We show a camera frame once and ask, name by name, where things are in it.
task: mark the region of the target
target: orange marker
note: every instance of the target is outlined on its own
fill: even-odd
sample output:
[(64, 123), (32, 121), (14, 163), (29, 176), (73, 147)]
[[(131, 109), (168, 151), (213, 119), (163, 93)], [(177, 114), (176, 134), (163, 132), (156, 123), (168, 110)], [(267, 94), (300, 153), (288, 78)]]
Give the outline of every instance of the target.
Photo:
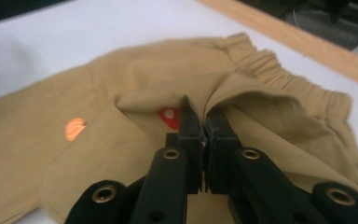
[(86, 121), (83, 119), (72, 119), (65, 128), (66, 138), (71, 142), (74, 141), (85, 127)]

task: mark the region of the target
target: wrinkled fabric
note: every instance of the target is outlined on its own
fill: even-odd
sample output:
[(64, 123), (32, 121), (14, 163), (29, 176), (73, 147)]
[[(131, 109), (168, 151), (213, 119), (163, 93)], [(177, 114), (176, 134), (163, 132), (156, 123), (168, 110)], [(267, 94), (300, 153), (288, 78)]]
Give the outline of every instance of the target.
[[(246, 35), (167, 40), (120, 49), (0, 98), (0, 223), (42, 205), (58, 222), (91, 184), (147, 174), (170, 125), (163, 108), (219, 106), (241, 143), (258, 148), (310, 191), (337, 181), (358, 190), (351, 98), (284, 70)], [(86, 128), (75, 141), (65, 126)], [(227, 196), (188, 199), (187, 223), (232, 223)]]

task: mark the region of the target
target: wooden edge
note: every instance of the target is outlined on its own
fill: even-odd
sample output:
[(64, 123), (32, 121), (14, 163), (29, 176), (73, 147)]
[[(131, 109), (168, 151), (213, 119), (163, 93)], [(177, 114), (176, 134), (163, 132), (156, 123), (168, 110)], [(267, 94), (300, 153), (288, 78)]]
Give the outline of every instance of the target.
[(358, 82), (357, 54), (238, 1), (199, 2)]

